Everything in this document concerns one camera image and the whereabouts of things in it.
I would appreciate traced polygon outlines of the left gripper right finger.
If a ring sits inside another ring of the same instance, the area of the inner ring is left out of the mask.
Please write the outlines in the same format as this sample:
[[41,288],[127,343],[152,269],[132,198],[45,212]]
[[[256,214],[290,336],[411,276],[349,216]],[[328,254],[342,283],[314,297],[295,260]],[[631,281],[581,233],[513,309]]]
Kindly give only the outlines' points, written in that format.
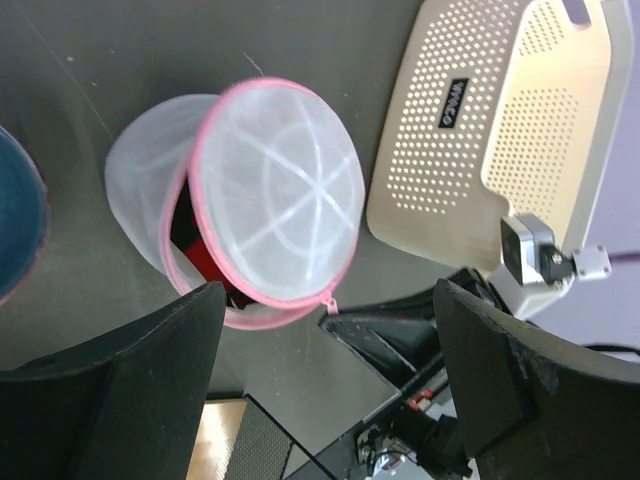
[[483,479],[636,479],[639,366],[434,289],[465,452]]

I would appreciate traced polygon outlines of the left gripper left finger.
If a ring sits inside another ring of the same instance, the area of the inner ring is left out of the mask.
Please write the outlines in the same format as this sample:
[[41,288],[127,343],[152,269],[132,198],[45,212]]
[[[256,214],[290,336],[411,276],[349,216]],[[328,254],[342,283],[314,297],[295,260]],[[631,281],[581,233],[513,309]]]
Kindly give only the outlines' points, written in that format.
[[1,374],[5,479],[183,479],[226,309],[208,283]]

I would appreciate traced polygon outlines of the red and black bra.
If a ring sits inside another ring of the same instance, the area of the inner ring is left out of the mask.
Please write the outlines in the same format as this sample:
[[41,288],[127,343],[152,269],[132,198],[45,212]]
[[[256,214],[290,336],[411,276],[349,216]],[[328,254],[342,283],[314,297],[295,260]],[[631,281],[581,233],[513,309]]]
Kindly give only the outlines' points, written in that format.
[[228,307],[244,309],[256,303],[230,282],[209,254],[196,222],[188,181],[184,182],[176,202],[170,238],[206,281],[223,284]]

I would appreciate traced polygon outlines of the white mesh laundry bag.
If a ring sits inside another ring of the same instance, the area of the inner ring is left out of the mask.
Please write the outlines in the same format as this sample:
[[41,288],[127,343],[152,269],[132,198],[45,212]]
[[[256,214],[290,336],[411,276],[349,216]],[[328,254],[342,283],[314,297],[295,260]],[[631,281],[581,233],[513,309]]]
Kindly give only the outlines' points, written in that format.
[[270,330],[324,307],[356,251],[365,183],[337,113],[290,80],[257,77],[223,93],[147,110],[111,147],[106,196],[124,234],[180,294],[205,282],[171,236],[186,194],[204,249],[251,303],[237,330]]

